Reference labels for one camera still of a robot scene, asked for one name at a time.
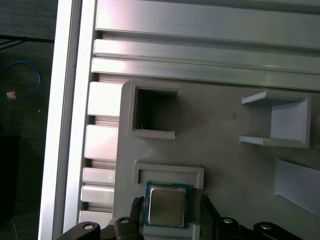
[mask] screw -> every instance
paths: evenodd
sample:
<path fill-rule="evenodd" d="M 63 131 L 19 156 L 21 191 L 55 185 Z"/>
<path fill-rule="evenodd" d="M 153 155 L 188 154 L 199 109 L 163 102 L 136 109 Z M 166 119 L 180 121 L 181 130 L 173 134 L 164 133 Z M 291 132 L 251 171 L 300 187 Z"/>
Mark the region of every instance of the screw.
<path fill-rule="evenodd" d="M 264 230 L 270 230 L 271 229 L 271 227 L 268 224 L 265 224 L 265 223 L 261 224 L 260 227 L 262 229 L 264 229 Z"/>
<path fill-rule="evenodd" d="M 232 219 L 225 218 L 225 219 L 223 219 L 223 222 L 226 223 L 226 224 L 232 224 Z"/>
<path fill-rule="evenodd" d="M 94 227 L 93 225 L 88 224 L 88 225 L 85 225 L 83 228 L 84 228 L 85 230 L 90 230 L 90 229 L 92 229 L 93 227 Z"/>

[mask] blue cable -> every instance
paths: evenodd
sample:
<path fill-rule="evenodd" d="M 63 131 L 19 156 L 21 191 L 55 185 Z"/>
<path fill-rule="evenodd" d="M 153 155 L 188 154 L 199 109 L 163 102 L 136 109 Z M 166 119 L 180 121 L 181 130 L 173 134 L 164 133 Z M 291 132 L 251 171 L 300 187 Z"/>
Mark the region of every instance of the blue cable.
<path fill-rule="evenodd" d="M 13 67 L 14 65 L 18 65 L 18 64 L 27 64 L 27 65 L 29 65 L 30 67 L 32 67 L 32 68 L 35 70 L 36 75 L 37 75 L 37 77 L 38 77 L 38 83 L 37 83 L 36 87 L 35 87 L 32 91 L 27 92 L 27 93 L 25 93 L 25 94 L 22 94 L 22 95 L 20 95 L 20 96 L 16 96 L 15 99 L 20 100 L 20 99 L 25 99 L 25 98 L 27 98 L 27 97 L 30 97 L 31 95 L 33 95 L 33 94 L 35 94 L 35 93 L 37 92 L 37 90 L 38 90 L 38 88 L 39 88 L 39 86 L 40 86 L 40 83 L 41 83 L 41 75 L 40 75 L 39 70 L 38 70 L 38 69 L 36 68 L 36 66 L 33 65 L 32 63 L 30 63 L 30 62 L 28 62 L 28 61 L 15 61 L 15 62 L 10 63 L 8 66 L 6 66 L 4 69 L 2 69 L 2 70 L 0 71 L 0 77 L 1 77 L 1 75 L 4 74 L 9 68 Z M 7 98 L 0 98 L 0 101 L 1 101 L 1 102 L 3 102 L 3 101 L 8 101 L 8 99 L 7 99 Z"/>

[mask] metal bar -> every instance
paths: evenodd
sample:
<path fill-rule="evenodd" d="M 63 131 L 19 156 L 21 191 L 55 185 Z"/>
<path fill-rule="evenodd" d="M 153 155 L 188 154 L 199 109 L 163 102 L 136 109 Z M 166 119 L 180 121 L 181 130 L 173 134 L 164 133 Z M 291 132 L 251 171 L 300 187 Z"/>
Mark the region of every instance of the metal bar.
<path fill-rule="evenodd" d="M 262 49 L 241 46 L 237 48 L 221 45 L 202 47 L 106 39 L 95 40 L 93 51 L 95 56 L 105 58 L 320 74 L 319 55 L 301 52 L 263 51 Z"/>
<path fill-rule="evenodd" d="M 81 200 L 86 203 L 114 204 L 114 187 L 85 184 L 82 187 Z"/>
<path fill-rule="evenodd" d="M 63 232 L 71 108 L 81 2 L 60 0 L 57 8 L 50 100 L 39 216 L 39 240 Z"/>
<path fill-rule="evenodd" d="M 320 15 L 311 14 L 99 0 L 96 29 L 319 50 L 319 22 Z"/>
<path fill-rule="evenodd" d="M 83 169 L 83 183 L 104 186 L 115 186 L 116 171 L 111 169 L 99 169 L 85 167 Z"/>
<path fill-rule="evenodd" d="M 91 70 L 94 73 L 148 76 L 189 81 L 198 80 L 313 91 L 320 90 L 318 75 L 233 67 L 94 57 Z"/>
<path fill-rule="evenodd" d="M 88 92 L 89 82 L 92 77 L 90 69 L 93 39 L 95 38 L 95 19 L 96 1 L 83 0 L 70 133 L 64 232 L 76 225 L 79 220 L 81 179 L 84 165 L 84 141 L 88 122 Z"/>

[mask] dark background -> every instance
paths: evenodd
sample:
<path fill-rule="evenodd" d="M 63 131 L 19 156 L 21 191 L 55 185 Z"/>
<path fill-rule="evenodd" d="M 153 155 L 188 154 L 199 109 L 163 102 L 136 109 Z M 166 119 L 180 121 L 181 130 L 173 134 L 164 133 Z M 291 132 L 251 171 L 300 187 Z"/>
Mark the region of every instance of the dark background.
<path fill-rule="evenodd" d="M 57 7 L 58 0 L 0 0 L 0 35 L 54 40 Z M 0 101 L 0 125 L 4 135 L 20 137 L 13 222 L 0 225 L 0 240 L 17 239 L 13 223 L 19 240 L 38 237 L 53 50 L 53 43 L 25 42 L 0 51 L 0 70 L 15 61 L 28 61 L 42 76 L 37 93 L 31 97 Z M 0 98 L 11 91 L 17 96 L 27 93 L 37 81 L 31 67 L 16 65 L 0 76 Z"/>

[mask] rectangular slot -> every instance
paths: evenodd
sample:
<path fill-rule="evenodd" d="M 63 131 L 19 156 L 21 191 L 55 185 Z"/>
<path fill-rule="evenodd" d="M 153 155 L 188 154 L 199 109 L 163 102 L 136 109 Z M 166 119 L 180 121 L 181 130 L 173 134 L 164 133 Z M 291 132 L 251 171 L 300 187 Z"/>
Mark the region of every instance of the rectangular slot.
<path fill-rule="evenodd" d="M 320 216 L 320 171 L 276 159 L 274 194 Z"/>
<path fill-rule="evenodd" d="M 197 166 L 165 165 L 137 161 L 133 167 L 133 184 L 147 181 L 192 185 L 204 188 L 205 170 Z"/>
<path fill-rule="evenodd" d="M 173 83 L 131 83 L 128 134 L 136 137 L 175 139 L 168 120 L 170 104 L 177 100 Z"/>

